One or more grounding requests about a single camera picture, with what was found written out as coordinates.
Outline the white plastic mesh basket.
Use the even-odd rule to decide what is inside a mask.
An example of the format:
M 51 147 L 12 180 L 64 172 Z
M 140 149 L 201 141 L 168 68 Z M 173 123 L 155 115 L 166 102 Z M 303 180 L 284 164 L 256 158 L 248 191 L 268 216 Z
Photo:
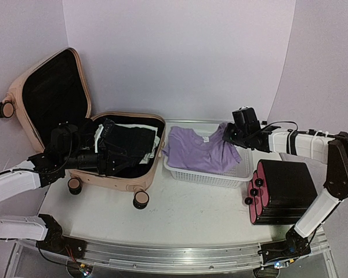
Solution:
M 205 123 L 190 123 L 187 126 L 184 124 L 174 124 L 170 127 L 169 132 L 172 127 L 178 126 L 187 129 L 193 129 L 200 136 L 210 136 L 217 130 L 217 127 L 220 123 L 217 124 L 205 124 Z M 196 182 L 201 184 L 216 185 L 222 187 L 236 188 L 241 183 L 247 182 L 252 175 L 253 170 L 253 159 L 251 151 L 235 146 L 238 153 L 242 158 L 235 168 L 221 174 L 214 173 L 205 173 L 199 171 L 183 170 L 178 168 L 173 168 L 168 166 L 168 158 L 164 156 L 164 167 L 166 170 L 171 172 L 171 175 L 176 180 Z

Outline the black pink tiered rack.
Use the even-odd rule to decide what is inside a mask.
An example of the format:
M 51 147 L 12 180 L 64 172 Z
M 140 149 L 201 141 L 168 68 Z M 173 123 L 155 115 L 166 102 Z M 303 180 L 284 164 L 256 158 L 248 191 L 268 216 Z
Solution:
M 293 225 L 317 197 L 305 163 L 267 159 L 258 161 L 246 192 L 253 225 Z

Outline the purple shirt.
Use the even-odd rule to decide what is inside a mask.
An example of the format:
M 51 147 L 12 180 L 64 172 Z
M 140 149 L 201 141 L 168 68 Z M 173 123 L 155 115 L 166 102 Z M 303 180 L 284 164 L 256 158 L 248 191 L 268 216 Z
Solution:
M 218 125 L 210 136 L 200 136 L 193 129 L 174 126 L 162 153 L 170 167 L 221 174 L 235 168 L 242 158 L 236 147 L 223 140 L 227 123 Z

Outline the pink hard-shell suitcase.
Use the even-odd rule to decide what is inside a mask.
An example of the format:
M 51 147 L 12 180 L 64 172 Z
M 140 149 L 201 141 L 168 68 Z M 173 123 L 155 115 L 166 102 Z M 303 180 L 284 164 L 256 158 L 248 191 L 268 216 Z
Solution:
M 0 118 L 16 116 L 35 155 L 43 153 L 50 144 L 52 130 L 69 124 L 78 128 L 82 148 L 93 146 L 93 135 L 109 120 L 116 125 L 142 128 L 138 146 L 144 151 L 135 167 L 120 171 L 111 180 L 88 177 L 88 171 L 66 170 L 70 175 L 68 190 L 73 195 L 84 184 L 133 193 L 133 205 L 143 209 L 150 200 L 147 189 L 153 182 L 158 157 L 164 146 L 166 123 L 154 114 L 105 112 L 93 115 L 91 100 L 77 51 L 71 47 L 34 65 L 20 75 L 0 102 Z

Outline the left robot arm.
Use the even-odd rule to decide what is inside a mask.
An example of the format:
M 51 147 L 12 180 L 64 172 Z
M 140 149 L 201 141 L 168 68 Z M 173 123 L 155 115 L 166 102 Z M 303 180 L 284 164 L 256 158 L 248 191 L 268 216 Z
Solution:
M 74 125 L 52 130 L 50 144 L 43 153 L 30 156 L 11 169 L 0 172 L 0 202 L 20 193 L 43 188 L 62 179 L 66 170 L 88 171 L 88 177 L 111 180 L 121 170 L 139 163 L 144 151 L 138 140 L 144 130 L 105 121 L 93 135 L 93 146 L 83 149 Z M 66 240 L 51 230 L 49 215 L 0 215 L 0 240 L 33 239 L 60 253 Z

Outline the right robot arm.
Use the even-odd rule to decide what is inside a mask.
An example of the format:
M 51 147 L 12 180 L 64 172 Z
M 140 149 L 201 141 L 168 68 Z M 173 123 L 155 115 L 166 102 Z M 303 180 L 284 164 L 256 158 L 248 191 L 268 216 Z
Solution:
M 255 110 L 244 107 L 233 112 L 223 140 L 244 149 L 265 153 L 285 153 L 316 160 L 327 165 L 326 180 L 321 193 L 314 199 L 299 221 L 286 233 L 280 251 L 287 257 L 302 255 L 310 246 L 322 224 L 348 198 L 348 133 L 330 134 L 310 129 L 285 130 L 280 122 L 260 125 Z

